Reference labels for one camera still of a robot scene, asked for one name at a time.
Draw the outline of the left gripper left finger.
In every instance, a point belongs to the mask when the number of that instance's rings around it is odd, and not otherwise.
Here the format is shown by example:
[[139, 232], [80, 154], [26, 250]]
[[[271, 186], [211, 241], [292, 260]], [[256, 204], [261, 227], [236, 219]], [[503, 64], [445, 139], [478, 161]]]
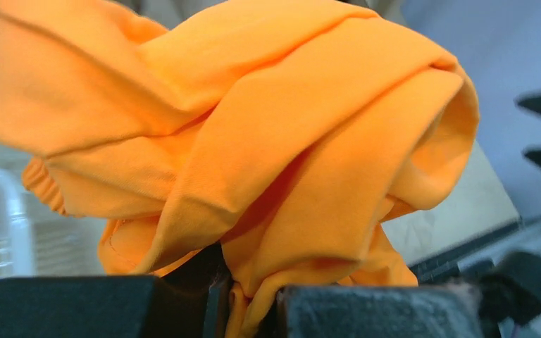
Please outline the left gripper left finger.
[[163, 277], [8, 277], [0, 337], [222, 337], [230, 286], [219, 245]]

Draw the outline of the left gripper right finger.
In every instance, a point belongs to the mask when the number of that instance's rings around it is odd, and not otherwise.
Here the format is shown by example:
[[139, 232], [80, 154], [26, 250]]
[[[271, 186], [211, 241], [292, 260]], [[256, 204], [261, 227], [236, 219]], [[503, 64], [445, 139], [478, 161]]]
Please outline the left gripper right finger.
[[483, 337], [481, 293], [466, 282], [419, 287], [292, 285], [258, 337]]

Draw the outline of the orange shorts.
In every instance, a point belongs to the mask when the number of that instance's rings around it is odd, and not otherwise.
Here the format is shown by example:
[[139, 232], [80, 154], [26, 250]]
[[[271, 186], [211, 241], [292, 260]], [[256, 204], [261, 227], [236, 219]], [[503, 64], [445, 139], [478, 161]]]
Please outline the orange shorts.
[[112, 274], [220, 243], [227, 337], [289, 284], [414, 286], [381, 223], [453, 190], [480, 120], [441, 46], [339, 1], [225, 1], [172, 30], [112, 1], [0, 1], [0, 144]]

